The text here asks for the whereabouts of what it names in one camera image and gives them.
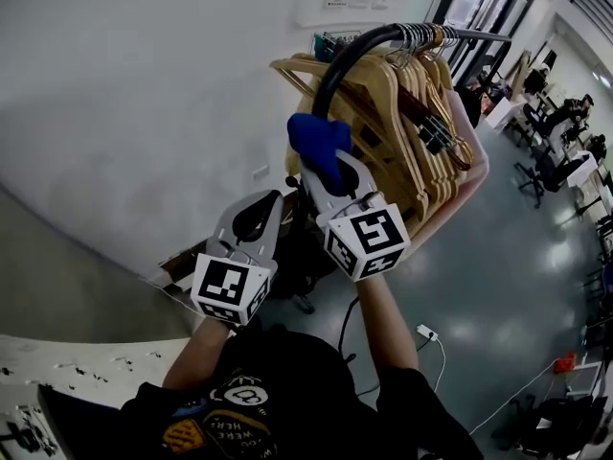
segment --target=red object on floor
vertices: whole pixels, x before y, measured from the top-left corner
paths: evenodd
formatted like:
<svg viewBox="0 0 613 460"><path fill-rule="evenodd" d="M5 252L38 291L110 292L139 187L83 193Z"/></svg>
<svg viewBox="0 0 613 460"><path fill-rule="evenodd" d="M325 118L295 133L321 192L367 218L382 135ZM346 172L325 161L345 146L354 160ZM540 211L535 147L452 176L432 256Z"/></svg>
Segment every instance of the red object on floor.
<svg viewBox="0 0 613 460"><path fill-rule="evenodd" d="M569 353L567 357L560 357L556 361L556 367L554 371L556 373L566 373L573 371L575 369L575 364L577 363L577 354Z"/></svg>

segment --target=person's left arm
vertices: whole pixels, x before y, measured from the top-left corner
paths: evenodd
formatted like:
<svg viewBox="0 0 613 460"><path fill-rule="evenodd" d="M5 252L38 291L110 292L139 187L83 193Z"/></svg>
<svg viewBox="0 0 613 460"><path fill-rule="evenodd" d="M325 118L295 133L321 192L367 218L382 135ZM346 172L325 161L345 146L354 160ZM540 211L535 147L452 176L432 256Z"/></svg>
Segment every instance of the person's left arm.
<svg viewBox="0 0 613 460"><path fill-rule="evenodd" d="M213 376L229 332L219 320L206 317L171 366L162 386L172 390L201 387Z"/></svg>

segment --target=forearm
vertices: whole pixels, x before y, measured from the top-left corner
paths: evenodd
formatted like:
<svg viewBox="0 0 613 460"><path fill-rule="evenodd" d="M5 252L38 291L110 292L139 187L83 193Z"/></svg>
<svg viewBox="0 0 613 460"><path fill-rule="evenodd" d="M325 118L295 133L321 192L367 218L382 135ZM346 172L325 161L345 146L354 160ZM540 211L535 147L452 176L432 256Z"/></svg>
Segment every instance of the forearm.
<svg viewBox="0 0 613 460"><path fill-rule="evenodd" d="M218 320L205 318L172 364L162 386L189 390L209 380L215 372L229 332Z"/></svg>
<svg viewBox="0 0 613 460"><path fill-rule="evenodd" d="M383 276L355 284L375 368L419 369L415 342Z"/></svg>

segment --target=floor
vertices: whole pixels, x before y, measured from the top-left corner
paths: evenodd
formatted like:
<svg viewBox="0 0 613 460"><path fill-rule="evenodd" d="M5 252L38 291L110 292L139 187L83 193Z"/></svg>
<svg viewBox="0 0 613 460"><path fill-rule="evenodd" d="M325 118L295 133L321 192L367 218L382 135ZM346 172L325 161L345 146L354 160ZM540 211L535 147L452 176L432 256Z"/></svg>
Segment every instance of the floor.
<svg viewBox="0 0 613 460"><path fill-rule="evenodd" d="M488 152L490 174L475 197L387 280L411 329L424 323L439 334L446 366L439 397L447 410L472 430L556 357L579 348L584 322L581 281L595 268L599 252L594 225L574 217L575 194L564 188L547 194L539 210L521 193L513 168L530 166L525 150L505 133L478 131ZM315 334L337 346L342 322L355 291L334 273L311 295L313 315L292 302L266 302L264 323L283 321L294 331ZM417 344L423 343L419 336ZM344 342L358 392L376 385L359 307ZM434 384L441 350L429 344L420 368ZM547 373L526 390L537 399L560 396L564 382ZM377 392L363 396L375 405ZM486 458L512 458L489 436L503 425L503 410L475 435Z"/></svg>
<svg viewBox="0 0 613 460"><path fill-rule="evenodd" d="M547 194L540 210L517 190L513 168L531 165L505 134L478 131L491 171L475 197L387 279L411 329L424 323L444 345L439 397L471 430L556 357L579 345L584 321L581 280L596 264L593 224L574 218L574 194ZM183 337L184 312L131 274L68 241L0 192L0 334L81 342ZM264 325L283 322L336 346L355 292L339 271L311 294L313 315L291 301L266 302ZM423 341L416 338L418 345ZM376 384L359 307L347 328L345 353L357 391ZM442 366L436 344L420 352L434 383ZM563 391L545 374L526 391L542 398ZM375 404L377 392L363 396ZM475 435L486 458L512 458L489 436L503 410Z"/></svg>

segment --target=white box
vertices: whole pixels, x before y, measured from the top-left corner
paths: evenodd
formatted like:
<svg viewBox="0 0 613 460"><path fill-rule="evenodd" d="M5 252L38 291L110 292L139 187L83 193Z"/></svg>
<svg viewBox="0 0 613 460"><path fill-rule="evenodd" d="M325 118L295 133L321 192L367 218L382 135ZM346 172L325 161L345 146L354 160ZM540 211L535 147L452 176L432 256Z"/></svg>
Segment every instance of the white box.
<svg viewBox="0 0 613 460"><path fill-rule="evenodd" d="M198 254L192 301L209 317L247 325L270 290L270 269Z"/></svg>
<svg viewBox="0 0 613 460"><path fill-rule="evenodd" d="M396 204L328 222L324 247L352 281L397 266L409 246Z"/></svg>

